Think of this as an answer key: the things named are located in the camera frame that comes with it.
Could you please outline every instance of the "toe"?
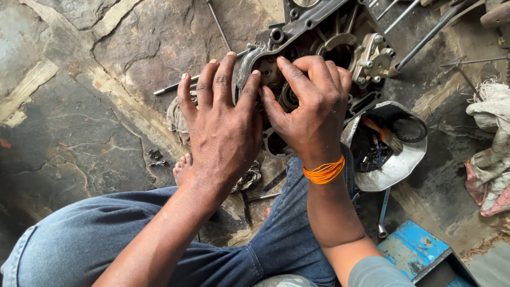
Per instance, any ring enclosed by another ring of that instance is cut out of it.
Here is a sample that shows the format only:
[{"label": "toe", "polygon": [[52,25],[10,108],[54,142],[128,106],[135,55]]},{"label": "toe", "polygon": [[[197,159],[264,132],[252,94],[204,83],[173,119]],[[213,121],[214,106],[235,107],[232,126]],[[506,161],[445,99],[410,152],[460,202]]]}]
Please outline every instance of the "toe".
[{"label": "toe", "polygon": [[191,157],[191,154],[185,154],[184,158],[190,166],[193,165],[193,157]]}]

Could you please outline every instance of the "gray sleeve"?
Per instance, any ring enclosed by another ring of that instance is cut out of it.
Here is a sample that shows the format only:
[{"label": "gray sleeve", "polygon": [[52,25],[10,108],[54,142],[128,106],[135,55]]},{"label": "gray sleeve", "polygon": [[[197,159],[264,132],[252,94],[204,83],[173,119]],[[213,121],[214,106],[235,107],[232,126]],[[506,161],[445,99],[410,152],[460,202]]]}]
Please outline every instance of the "gray sleeve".
[{"label": "gray sleeve", "polygon": [[380,256],[361,259],[349,273],[348,287],[414,287],[391,262]]}]

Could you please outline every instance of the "orange brush handle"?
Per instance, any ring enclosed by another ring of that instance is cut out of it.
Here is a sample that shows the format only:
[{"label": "orange brush handle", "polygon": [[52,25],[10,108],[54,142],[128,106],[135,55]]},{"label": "orange brush handle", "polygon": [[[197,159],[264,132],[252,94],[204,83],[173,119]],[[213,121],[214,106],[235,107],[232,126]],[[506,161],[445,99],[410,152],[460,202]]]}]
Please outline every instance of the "orange brush handle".
[{"label": "orange brush handle", "polygon": [[360,123],[362,125],[365,125],[369,128],[371,128],[372,130],[376,131],[379,133],[379,137],[381,140],[384,140],[386,138],[386,131],[380,127],[378,127],[373,120],[367,118],[366,116],[362,115],[361,118],[360,118]]}]

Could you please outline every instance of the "spanner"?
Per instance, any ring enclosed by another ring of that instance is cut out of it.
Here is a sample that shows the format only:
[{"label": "spanner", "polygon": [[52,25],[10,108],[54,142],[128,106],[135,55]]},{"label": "spanner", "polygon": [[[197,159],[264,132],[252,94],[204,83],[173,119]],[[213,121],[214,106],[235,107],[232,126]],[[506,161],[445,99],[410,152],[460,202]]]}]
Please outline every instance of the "spanner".
[{"label": "spanner", "polygon": [[382,203],[381,215],[379,217],[379,225],[377,226],[377,230],[379,231],[379,238],[386,238],[388,233],[386,232],[386,228],[384,228],[384,215],[386,213],[386,206],[388,205],[388,198],[390,198],[390,189],[391,186],[386,188],[386,193],[384,194],[384,201]]}]

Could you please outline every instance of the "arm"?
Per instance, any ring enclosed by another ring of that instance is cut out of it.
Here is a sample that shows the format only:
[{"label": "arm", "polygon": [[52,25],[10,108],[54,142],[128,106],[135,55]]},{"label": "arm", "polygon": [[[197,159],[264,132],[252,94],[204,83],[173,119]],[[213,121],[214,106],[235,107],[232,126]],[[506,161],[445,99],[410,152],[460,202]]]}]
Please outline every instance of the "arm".
[{"label": "arm", "polygon": [[191,78],[183,75],[177,96],[190,129],[192,173],[93,286],[166,286],[200,227],[255,160],[262,147],[262,119],[254,108],[261,74],[250,75],[234,106],[235,61],[229,52],[221,64],[205,66],[197,83],[198,109],[190,99]]},{"label": "arm", "polygon": [[[342,156],[342,132],[350,73],[320,56],[302,57],[290,63],[279,57],[278,67],[299,98],[299,107],[285,113],[271,90],[262,87],[262,101],[275,131],[292,147],[311,171]],[[329,184],[310,182],[310,226],[342,286],[361,259],[382,256],[367,237],[351,204],[342,176]]]}]

